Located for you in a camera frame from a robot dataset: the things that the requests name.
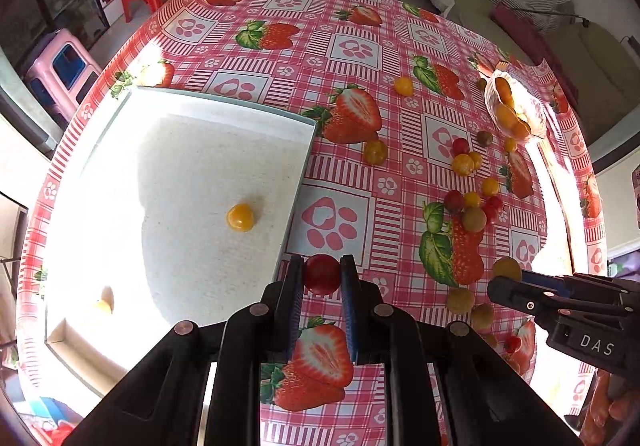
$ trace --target tomato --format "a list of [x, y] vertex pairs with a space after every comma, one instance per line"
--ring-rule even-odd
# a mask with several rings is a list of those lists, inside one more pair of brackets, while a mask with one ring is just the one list
[[414, 95], [414, 82], [406, 76], [397, 78], [394, 82], [394, 88], [398, 94], [406, 98]]
[[498, 195], [492, 195], [484, 204], [486, 206], [491, 206], [497, 213], [500, 213], [504, 209], [504, 203]]
[[495, 221], [498, 220], [498, 212], [495, 208], [487, 206], [486, 204], [482, 206], [482, 211], [484, 211], [484, 214], [486, 215], [486, 223], [489, 226], [493, 226]]
[[465, 208], [477, 208], [480, 205], [480, 195], [475, 191], [465, 193]]
[[331, 294], [340, 287], [340, 263], [328, 254], [310, 256], [305, 262], [303, 280], [313, 294]]
[[474, 162], [474, 170], [479, 170], [482, 166], [482, 154], [479, 152], [469, 152], [467, 155]]
[[451, 190], [444, 195], [443, 204], [449, 213], [460, 213], [465, 207], [465, 197], [458, 190]]
[[254, 226], [254, 212], [249, 204], [236, 204], [226, 214], [226, 223], [236, 231], [247, 232]]
[[461, 153], [453, 158], [451, 169], [455, 174], [466, 177], [474, 170], [474, 162], [466, 153]]
[[493, 197], [500, 191], [500, 183], [493, 177], [487, 177], [482, 181], [481, 190], [485, 197]]
[[366, 142], [362, 149], [364, 162], [372, 166], [385, 162], [387, 153], [386, 144], [380, 140]]
[[468, 153], [469, 142], [463, 137], [457, 137], [456, 139], [453, 140], [453, 143], [451, 144], [451, 149], [453, 151], [454, 156], [460, 155], [461, 153]]

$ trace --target pink checkered tablecloth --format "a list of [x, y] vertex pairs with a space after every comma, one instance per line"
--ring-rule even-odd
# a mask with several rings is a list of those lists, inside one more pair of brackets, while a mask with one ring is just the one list
[[[388, 159], [380, 166], [368, 166], [362, 159], [362, 143], [316, 139], [280, 272], [291, 253], [353, 254], [362, 277], [380, 286], [386, 302], [433, 324], [455, 319], [445, 307], [450, 288], [428, 276], [418, 256], [426, 230], [422, 206], [441, 201], [454, 188], [480, 191], [483, 178], [508, 173], [504, 137], [487, 113], [475, 84], [478, 72], [468, 61], [484, 55], [497, 62], [505, 55], [478, 34], [396, 0], [231, 0], [235, 5], [216, 5], [216, 1], [169, 0], [153, 14], [100, 75], [56, 151], [31, 213], [18, 282], [20, 362], [34, 386], [42, 380], [44, 346], [40, 331], [44, 309], [36, 273], [43, 267], [47, 227], [66, 163], [100, 102], [136, 83], [149, 54], [158, 59], [160, 53], [164, 64], [173, 67], [172, 88], [293, 112], [329, 107], [328, 96], [347, 84], [366, 89], [382, 116], [378, 135], [388, 145]], [[353, 13], [354, 6], [367, 7], [380, 18], [369, 15], [363, 21]], [[338, 10], [351, 14], [340, 19]], [[253, 34], [247, 27], [250, 23]], [[269, 42], [267, 35], [255, 34], [274, 23], [295, 26], [289, 31], [295, 34], [285, 32]], [[245, 46], [237, 40], [242, 31]], [[279, 44], [289, 47], [272, 48]], [[414, 77], [416, 56], [455, 74], [458, 83], [446, 89], [454, 98], [434, 92]], [[495, 226], [484, 230], [479, 245], [484, 267], [490, 270], [497, 258], [513, 256], [527, 269], [545, 274], [603, 274], [604, 224], [576, 117], [554, 100], [556, 79], [546, 64], [529, 68], [512, 60], [507, 69], [542, 101], [548, 136], [526, 149], [520, 147], [532, 174], [533, 195], [522, 200], [503, 184], [505, 209]], [[412, 97], [395, 92], [398, 76], [412, 77]], [[494, 134], [490, 147], [475, 143], [479, 130]], [[471, 176], [460, 177], [450, 170], [454, 137], [465, 137], [482, 154], [482, 167]], [[488, 301], [487, 282], [486, 274], [469, 286], [476, 303]], [[341, 311], [339, 292], [324, 298], [305, 292], [303, 322], [322, 315], [341, 326]], [[492, 333], [503, 342], [523, 321], [523, 314], [497, 307]], [[533, 369], [534, 362], [523, 374], [527, 381]], [[436, 402], [442, 416], [437, 394]], [[575, 399], [574, 406], [580, 404]], [[340, 403], [298, 413], [263, 405], [262, 440], [287, 445], [381, 444], [384, 408], [382, 368], [357, 367]]]

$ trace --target paw print pattern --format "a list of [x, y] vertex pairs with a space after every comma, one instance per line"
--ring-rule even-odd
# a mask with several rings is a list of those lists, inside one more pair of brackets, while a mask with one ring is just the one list
[[201, 34], [205, 25], [203, 23], [197, 23], [191, 18], [183, 18], [178, 20], [178, 27], [175, 28], [176, 34], [190, 38], [194, 34]]
[[407, 161], [405, 165], [405, 168], [411, 175], [422, 175], [424, 172], [422, 163], [417, 159], [409, 159], [409, 161]]
[[531, 269], [531, 261], [536, 254], [536, 248], [527, 244], [526, 240], [521, 240], [516, 248], [516, 260], [520, 262], [523, 269]]
[[356, 441], [359, 437], [354, 433], [341, 433], [338, 435], [338, 438], [335, 440], [335, 443], [338, 446], [355, 446]]
[[307, 58], [306, 62], [312, 67], [321, 67], [322, 64], [324, 63], [324, 60], [317, 58], [315, 56], [312, 56], [310, 58]]
[[288, 65], [288, 66], [281, 66], [278, 67], [278, 69], [276, 70], [276, 72], [280, 75], [280, 76], [293, 76], [293, 73], [295, 72], [295, 69]]
[[345, 40], [338, 44], [345, 56], [360, 58], [371, 58], [373, 56], [373, 47], [366, 43], [360, 43], [356, 40]]
[[386, 286], [386, 278], [378, 278], [377, 276], [374, 276], [371, 281], [378, 286], [380, 296], [382, 296], [382, 298], [389, 294], [389, 288]]
[[391, 177], [380, 177], [378, 179], [378, 189], [386, 195], [393, 195], [396, 193], [397, 188], [398, 184]]
[[47, 182], [47, 185], [44, 187], [42, 194], [46, 199], [53, 199], [58, 194], [58, 187], [55, 184], [53, 184], [53, 182], [49, 181]]
[[94, 114], [94, 108], [91, 105], [87, 104], [82, 107], [82, 112], [80, 112], [80, 117], [88, 121], [89, 119], [91, 119], [91, 116], [93, 114]]
[[358, 231], [352, 225], [358, 221], [358, 214], [347, 207], [336, 210], [331, 197], [322, 197], [311, 204], [303, 211], [302, 220], [312, 226], [306, 232], [306, 239], [316, 249], [327, 245], [339, 251], [344, 247], [344, 239], [353, 240], [358, 236]]

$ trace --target table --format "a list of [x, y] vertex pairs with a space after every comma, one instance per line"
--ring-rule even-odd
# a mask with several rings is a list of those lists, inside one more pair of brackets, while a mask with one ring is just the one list
[[[366, 89], [380, 110], [378, 136], [388, 144], [388, 159], [371, 167], [362, 161], [362, 143], [316, 139], [280, 275], [291, 253], [353, 254], [358, 272], [380, 287], [386, 302], [432, 324], [454, 319], [444, 305], [449, 287], [426, 275], [418, 256], [426, 230], [422, 203], [441, 201], [452, 188], [479, 190], [483, 178], [509, 174], [504, 137], [488, 116], [475, 85], [478, 72], [468, 61], [506, 56], [476, 33], [395, 0], [232, 1], [235, 5], [168, 1], [107, 65], [72, 119], [31, 214], [20, 268], [20, 360], [36, 388], [44, 318], [40, 271], [46, 270], [47, 228], [68, 158], [82, 132], [92, 128], [92, 118], [117, 108], [123, 87], [140, 83], [146, 65], [166, 66], [175, 89], [213, 92], [293, 112], [329, 107], [328, 96], [348, 84]], [[274, 24], [278, 27], [268, 36]], [[416, 56], [427, 58], [438, 83], [427, 87], [414, 79], [414, 95], [403, 98], [393, 82], [398, 76], [414, 76]], [[548, 136], [520, 149], [532, 174], [533, 195], [520, 199], [502, 188], [506, 209], [495, 226], [485, 229], [478, 247], [484, 267], [510, 255], [527, 269], [546, 274], [604, 274], [599, 196], [576, 118], [568, 106], [554, 100], [556, 80], [548, 65], [528, 68], [513, 59], [504, 65], [541, 100]], [[479, 130], [494, 134], [495, 142], [487, 149], [474, 143]], [[330, 137], [335, 138], [335, 131]], [[482, 153], [482, 168], [469, 177], [455, 176], [449, 169], [453, 137], [466, 137]], [[487, 301], [487, 281], [485, 275], [470, 286], [476, 303]], [[495, 313], [492, 333], [503, 342], [524, 315], [505, 308]], [[325, 298], [307, 292], [301, 323], [316, 315], [343, 326], [339, 292]], [[527, 381], [534, 363], [523, 374]], [[350, 446], [382, 440], [382, 368], [358, 367], [355, 372], [343, 402], [299, 413], [263, 405], [262, 439]], [[577, 369], [575, 397], [567, 413], [579, 411], [584, 394], [578, 387], [590, 372], [588, 365]], [[436, 406], [441, 412], [439, 399]]]

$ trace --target green leaf print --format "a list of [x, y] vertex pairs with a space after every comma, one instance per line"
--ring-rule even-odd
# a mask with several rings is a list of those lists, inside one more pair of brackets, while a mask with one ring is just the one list
[[444, 220], [444, 204], [442, 202], [422, 203], [422, 218], [427, 223], [428, 232], [439, 232]]
[[458, 284], [453, 279], [451, 253], [451, 241], [448, 236], [429, 232], [422, 234], [418, 254], [424, 270], [436, 282], [457, 287]]

